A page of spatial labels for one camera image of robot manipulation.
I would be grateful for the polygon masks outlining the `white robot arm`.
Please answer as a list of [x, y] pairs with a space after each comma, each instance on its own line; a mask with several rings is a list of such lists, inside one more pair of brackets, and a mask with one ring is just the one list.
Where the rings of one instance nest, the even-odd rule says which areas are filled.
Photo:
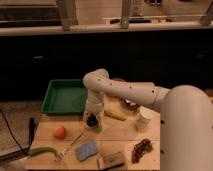
[[104, 69], [87, 73], [83, 84], [86, 115], [103, 109], [105, 93], [160, 114], [160, 171], [213, 171], [213, 103], [203, 90], [116, 81]]

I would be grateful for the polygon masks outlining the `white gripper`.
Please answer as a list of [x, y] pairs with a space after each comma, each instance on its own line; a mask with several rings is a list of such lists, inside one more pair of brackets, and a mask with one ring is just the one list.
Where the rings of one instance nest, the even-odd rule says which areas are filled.
[[[98, 129], [102, 126], [102, 114], [104, 110], [104, 102], [102, 98], [93, 98], [93, 97], [88, 97], [86, 100], [85, 104], [85, 111], [83, 114], [83, 121], [85, 123], [85, 126], [89, 129]], [[96, 118], [98, 119], [98, 126], [95, 128], [89, 127], [87, 125], [87, 118], [91, 115], [95, 115]]]

